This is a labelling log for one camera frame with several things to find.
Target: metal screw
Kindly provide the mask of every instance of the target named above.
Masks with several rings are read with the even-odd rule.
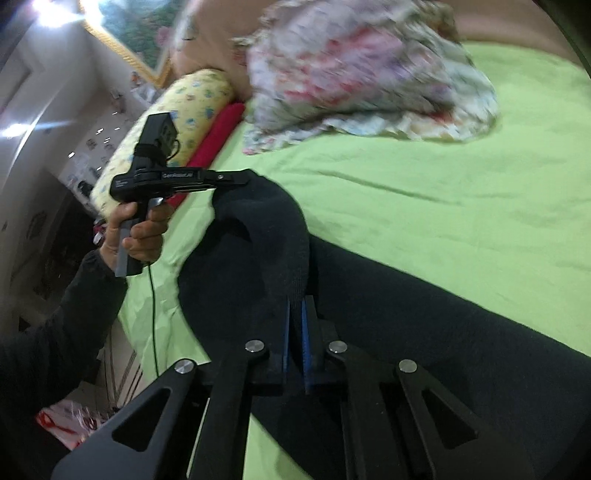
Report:
[[[417,364],[412,360],[400,360],[398,368],[401,372],[404,372],[406,374],[413,374],[417,371]]]
[[[174,364],[174,369],[179,374],[188,374],[194,367],[195,364],[186,358],[183,358]]]
[[[257,353],[265,348],[265,344],[260,340],[249,340],[248,342],[246,342],[244,348],[248,350],[250,353]]]
[[[329,350],[333,353],[345,353],[347,351],[347,344],[341,340],[335,340],[329,343]]]

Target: gold picture frame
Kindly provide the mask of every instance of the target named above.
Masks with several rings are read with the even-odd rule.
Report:
[[[146,22],[142,23],[142,28],[146,30],[144,35],[147,35],[147,43],[151,43],[150,47],[150,58],[149,61],[152,65],[148,64],[148,60],[145,60],[138,55],[137,52],[132,51],[128,45],[126,45],[120,38],[117,38],[116,34],[109,31],[109,26],[103,26],[103,22],[105,21],[105,15],[103,12],[99,11],[99,2],[101,6],[107,5],[108,7],[119,8],[122,9],[121,4],[125,4],[125,0],[79,0],[79,9],[80,12],[84,15],[84,27],[85,29],[91,33],[94,37],[98,38],[102,43],[104,43],[107,47],[113,50],[115,53],[120,55],[126,62],[128,62],[135,71],[142,76],[145,80],[149,81],[150,83],[154,84],[156,87],[163,87],[167,83],[167,79],[172,71],[172,65],[170,63],[170,44],[173,41],[174,37],[174,29],[176,24],[178,23],[179,18],[183,12],[184,6],[186,4],[185,0],[160,0],[159,4],[161,5],[159,8],[162,9],[164,7],[178,7],[176,16],[172,21],[168,20],[171,16],[171,11],[167,12],[168,21],[163,21],[163,25],[150,25],[149,27],[145,26]],[[135,0],[134,3],[141,3],[141,0]],[[145,3],[155,3],[153,0],[147,0]],[[121,26],[121,16],[117,16],[118,24]],[[154,64],[154,45],[156,44],[156,40],[153,39],[150,42],[150,34],[152,36],[156,36],[160,33],[160,31],[165,28],[168,31],[167,38],[163,45],[161,45],[158,63]]]

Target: picture frame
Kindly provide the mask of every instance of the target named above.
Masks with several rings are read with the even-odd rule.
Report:
[[[187,0],[79,0],[85,29],[158,88],[171,73],[170,45]]]

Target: dark clothing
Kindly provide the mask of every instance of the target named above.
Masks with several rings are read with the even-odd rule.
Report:
[[[125,279],[115,278],[98,251],[93,251],[85,256],[59,308],[43,325],[0,342],[2,478],[47,479],[53,465],[67,453],[33,424],[33,417],[78,386],[105,344],[126,290]],[[8,457],[15,470],[4,477]]]
[[[244,187],[217,189],[212,204],[215,219],[178,278],[184,317],[212,361],[252,338],[266,343],[264,331],[256,334],[261,323],[284,322],[285,299],[307,293],[345,342],[394,365],[410,358],[425,367],[521,445],[537,478],[569,478],[589,455],[588,357],[309,235],[296,202],[254,173]],[[288,377],[282,397],[254,399],[253,414],[313,478],[344,478],[338,408],[304,395],[295,368]]]

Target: green fabric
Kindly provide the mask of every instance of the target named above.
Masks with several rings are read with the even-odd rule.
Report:
[[[548,54],[467,47],[499,96],[502,116],[487,137],[441,144],[327,134],[246,156],[239,128],[213,167],[252,168],[294,196],[312,234],[591,355],[589,78]],[[161,370],[185,356],[206,360],[176,279],[212,220],[210,195],[194,193],[179,208],[153,266]],[[129,285],[121,320],[152,378],[148,278]],[[257,424],[246,457],[245,479],[305,477]]]

